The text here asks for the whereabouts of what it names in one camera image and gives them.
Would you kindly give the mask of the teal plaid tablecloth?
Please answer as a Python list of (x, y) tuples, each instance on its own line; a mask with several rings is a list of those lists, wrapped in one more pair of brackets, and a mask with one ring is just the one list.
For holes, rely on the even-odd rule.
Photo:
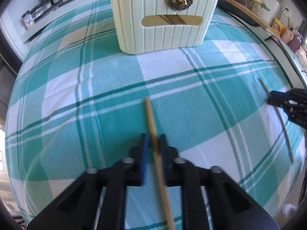
[(138, 145), (148, 97), (158, 133), (180, 156), (220, 166), (270, 215), (281, 211), (303, 170), (304, 131), (269, 90), (289, 81), (243, 24), (214, 11), (202, 45), (138, 56), (120, 51), (110, 0), (52, 22), (23, 63), (10, 97), (5, 155), (15, 201), (30, 222), (84, 170), (104, 169)]

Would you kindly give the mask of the wooden cutting board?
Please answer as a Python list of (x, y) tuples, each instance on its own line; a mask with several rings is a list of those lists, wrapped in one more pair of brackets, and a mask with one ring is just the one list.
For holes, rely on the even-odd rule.
[(280, 36), (278, 36), (276, 34), (276, 32), (269, 26), (269, 24), (267, 24), (265, 21), (263, 21), (258, 15), (256, 15), (254, 12), (252, 12), (251, 10), (249, 10), (248, 8), (246, 8), (245, 6), (241, 5), (240, 3), (234, 1), (234, 0), (226, 0), (228, 2), (230, 2), (231, 4), (235, 5), (237, 8), (239, 8), (240, 10), (242, 10), (244, 13), (246, 13), (247, 15), (249, 15), (252, 19), (254, 19), (258, 24), (260, 24), (260, 27), (262, 27), (264, 30), (266, 30), (268, 33), (274, 35), (277, 38), (280, 38)]

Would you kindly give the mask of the cream utensil holder box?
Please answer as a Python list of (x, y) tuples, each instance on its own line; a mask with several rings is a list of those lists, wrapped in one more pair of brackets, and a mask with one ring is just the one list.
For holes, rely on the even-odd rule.
[(218, 0), (111, 0), (122, 52), (139, 55), (203, 43)]

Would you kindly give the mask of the wooden chopstick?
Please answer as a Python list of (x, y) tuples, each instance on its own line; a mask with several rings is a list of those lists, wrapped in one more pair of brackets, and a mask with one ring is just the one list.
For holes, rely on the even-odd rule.
[[(258, 80), (261, 83), (263, 89), (265, 90), (265, 92), (267, 94), (267, 97), (271, 98), (272, 96), (271, 96), (267, 86), (265, 85), (264, 81), (261, 78), (258, 78)], [(288, 133), (287, 133), (287, 129), (286, 129), (285, 123), (283, 121), (283, 118), (282, 118), (278, 108), (274, 107), (274, 110), (275, 110), (275, 112), (277, 114), (277, 117), (279, 119), (279, 122), (281, 124), (282, 130), (283, 130), (283, 133), (284, 133), (284, 137), (285, 137), (285, 141), (286, 141), (286, 145), (287, 145), (287, 149), (288, 149), (288, 156), (289, 156), (289, 159), (290, 159), (290, 163), (293, 165), (294, 164), (294, 155), (293, 155), (293, 152), (292, 152), (291, 143), (290, 143), (290, 139), (289, 139), (289, 136), (288, 136)]]
[(163, 205), (163, 211), (164, 215), (167, 221), (167, 227), (168, 229), (175, 229), (175, 224), (173, 220), (171, 205), (169, 202), (169, 194), (168, 189), (164, 184), (163, 179), (163, 168), (161, 163), (161, 156), (159, 152), (159, 145), (158, 145), (158, 134), (156, 130), (156, 125), (154, 122), (154, 114), (151, 108), (151, 103), (149, 98), (145, 98), (145, 108), (146, 108), (146, 115), (147, 115), (147, 122), (148, 122), (148, 128), (151, 135), (151, 140), (153, 143), (153, 158), (154, 158), (154, 165), (156, 168), (157, 178), (158, 178), (158, 184), (159, 184), (159, 190)]

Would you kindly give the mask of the white knife block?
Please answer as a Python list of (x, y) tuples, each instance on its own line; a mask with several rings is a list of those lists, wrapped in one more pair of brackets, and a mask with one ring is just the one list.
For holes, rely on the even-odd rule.
[(258, 15), (262, 18), (263, 21), (271, 25), (274, 18), (277, 17), (281, 5), (277, 0), (263, 0), (263, 2), (265, 3), (269, 11), (264, 8), (259, 8)]

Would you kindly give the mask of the purple soap dispenser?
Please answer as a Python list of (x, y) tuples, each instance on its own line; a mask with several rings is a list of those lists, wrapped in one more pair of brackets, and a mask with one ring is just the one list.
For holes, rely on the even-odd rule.
[(300, 49), (301, 39), (302, 35), (294, 35), (294, 38), (288, 43), (288, 47), (292, 50), (293, 53)]

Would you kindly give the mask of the white spice jar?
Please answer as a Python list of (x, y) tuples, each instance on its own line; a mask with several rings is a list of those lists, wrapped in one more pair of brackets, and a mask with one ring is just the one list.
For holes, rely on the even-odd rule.
[(32, 26), (34, 26), (35, 22), (29, 10), (27, 10), (22, 16), (22, 21), (26, 29), (28, 30)]

